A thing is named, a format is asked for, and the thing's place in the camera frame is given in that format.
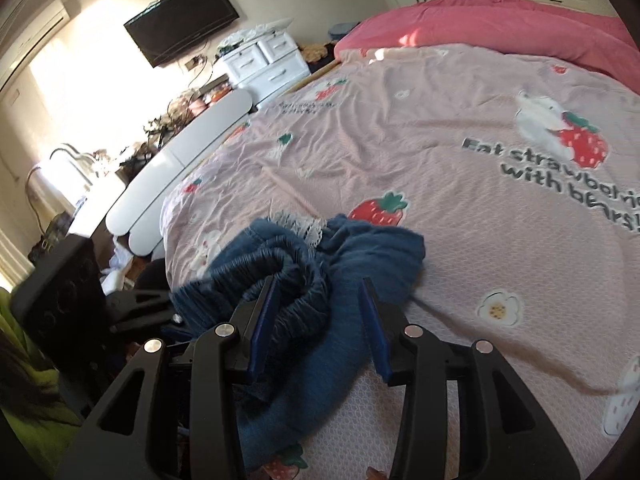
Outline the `blue denim pants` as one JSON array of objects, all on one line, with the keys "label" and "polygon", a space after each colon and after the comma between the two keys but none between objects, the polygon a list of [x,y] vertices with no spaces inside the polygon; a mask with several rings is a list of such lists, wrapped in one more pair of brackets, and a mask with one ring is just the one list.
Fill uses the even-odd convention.
[{"label": "blue denim pants", "polygon": [[338,214],[311,245],[288,226],[259,218],[201,278],[172,291],[178,315],[200,336],[256,299],[266,278],[278,286],[264,371],[234,392],[247,470],[317,431],[369,362],[360,283],[368,278],[378,298],[400,306],[416,286],[424,258],[423,236],[398,226]]}]

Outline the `white curved footboard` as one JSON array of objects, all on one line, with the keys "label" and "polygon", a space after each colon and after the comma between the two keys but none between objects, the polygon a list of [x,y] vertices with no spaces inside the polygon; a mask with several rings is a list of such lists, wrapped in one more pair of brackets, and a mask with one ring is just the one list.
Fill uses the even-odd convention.
[{"label": "white curved footboard", "polygon": [[233,90],[174,136],[127,185],[106,216],[115,236],[128,237],[130,252],[151,255],[163,240],[160,211],[166,196],[224,142],[253,106],[245,90]]}]

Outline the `cluttered desk items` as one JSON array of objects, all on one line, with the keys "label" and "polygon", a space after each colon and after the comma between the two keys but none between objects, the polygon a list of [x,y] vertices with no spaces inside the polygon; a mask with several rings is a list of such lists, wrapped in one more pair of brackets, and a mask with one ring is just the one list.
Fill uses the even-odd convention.
[{"label": "cluttered desk items", "polygon": [[226,74],[203,87],[183,91],[169,102],[163,115],[143,127],[145,140],[136,144],[132,154],[119,163],[116,174],[129,183],[170,140],[231,91],[232,85]]}]

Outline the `pink strawberry print bedsheet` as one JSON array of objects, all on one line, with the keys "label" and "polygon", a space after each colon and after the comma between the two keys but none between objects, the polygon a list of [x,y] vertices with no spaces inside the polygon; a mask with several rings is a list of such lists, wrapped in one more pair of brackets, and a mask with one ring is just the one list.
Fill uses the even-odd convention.
[{"label": "pink strawberry print bedsheet", "polygon": [[408,318],[491,340],[593,474],[639,403],[638,92],[464,44],[348,51],[169,194],[169,283],[254,219],[337,214],[422,236]]}]

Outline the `white drawer cabinet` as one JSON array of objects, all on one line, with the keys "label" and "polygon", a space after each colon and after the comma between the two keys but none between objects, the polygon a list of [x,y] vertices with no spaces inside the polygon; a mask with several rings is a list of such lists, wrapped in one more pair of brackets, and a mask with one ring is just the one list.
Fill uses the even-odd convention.
[{"label": "white drawer cabinet", "polygon": [[247,91],[256,108],[310,75],[296,42],[285,30],[268,32],[241,44],[222,56],[219,63],[232,87]]}]

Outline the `clothes pile beside bed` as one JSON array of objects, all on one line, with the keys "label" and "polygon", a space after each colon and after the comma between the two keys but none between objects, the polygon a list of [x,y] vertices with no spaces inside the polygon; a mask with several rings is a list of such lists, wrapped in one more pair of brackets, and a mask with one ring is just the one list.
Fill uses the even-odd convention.
[{"label": "clothes pile beside bed", "polygon": [[329,31],[329,40],[318,44],[298,44],[298,52],[307,64],[308,70],[314,74],[335,60],[336,44],[347,36],[359,22],[340,23],[333,25]]}]

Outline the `pink quilt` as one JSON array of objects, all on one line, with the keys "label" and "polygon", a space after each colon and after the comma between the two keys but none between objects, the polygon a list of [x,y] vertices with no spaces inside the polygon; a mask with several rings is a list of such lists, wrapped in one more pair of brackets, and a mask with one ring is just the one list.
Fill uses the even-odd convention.
[{"label": "pink quilt", "polygon": [[334,55],[374,48],[468,44],[505,54],[557,58],[639,90],[639,48],[620,18],[533,0],[430,0],[368,18]]}]

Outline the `black wall television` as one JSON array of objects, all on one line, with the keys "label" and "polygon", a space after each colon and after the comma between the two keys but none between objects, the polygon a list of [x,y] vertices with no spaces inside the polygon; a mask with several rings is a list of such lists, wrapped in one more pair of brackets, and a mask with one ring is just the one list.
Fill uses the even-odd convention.
[{"label": "black wall television", "polygon": [[180,58],[239,18],[230,0],[158,0],[124,27],[152,67]]}]

